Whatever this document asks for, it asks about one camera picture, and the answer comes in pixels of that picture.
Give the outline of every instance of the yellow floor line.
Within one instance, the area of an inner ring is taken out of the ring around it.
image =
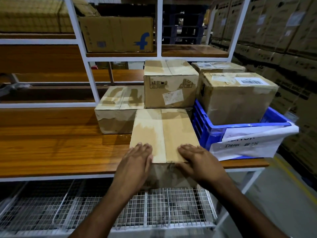
[[[297,184],[297,186],[306,194],[306,196],[315,204],[317,205],[317,199],[316,197],[303,185],[301,181],[297,179],[297,177],[286,167],[285,164],[283,164],[283,161],[274,156],[274,160],[277,162],[279,167],[283,169],[288,176]]]

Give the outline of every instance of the left hand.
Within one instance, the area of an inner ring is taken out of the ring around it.
[[[118,165],[111,187],[131,199],[143,186],[149,176],[152,164],[152,146],[138,143],[130,148]]]

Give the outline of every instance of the hand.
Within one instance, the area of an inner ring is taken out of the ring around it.
[[[203,147],[184,144],[178,147],[178,152],[189,163],[176,163],[176,167],[192,177],[201,187],[216,189],[223,181],[231,180],[219,160]]]
[[[111,187],[130,200],[143,186],[152,164],[152,146],[138,143],[130,148],[118,165]]]

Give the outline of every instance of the blue logo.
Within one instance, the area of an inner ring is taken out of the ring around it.
[[[147,37],[149,37],[150,34],[149,33],[143,33],[142,36],[141,36],[141,40],[140,41],[135,41],[134,45],[135,46],[140,46],[140,50],[144,50],[144,47],[147,45],[147,41],[145,41],[145,39]]]

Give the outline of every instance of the blue plastic crate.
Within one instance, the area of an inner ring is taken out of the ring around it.
[[[261,119],[260,123],[244,123],[244,124],[228,124],[228,125],[213,125],[209,120],[206,112],[198,102],[195,101],[192,114],[192,124],[199,144],[205,149],[209,150],[213,143],[221,142],[227,128],[245,128],[245,127],[258,127],[258,126],[291,126],[287,118],[276,112],[272,108],[268,108]],[[240,156],[236,159],[250,159],[254,157]]]

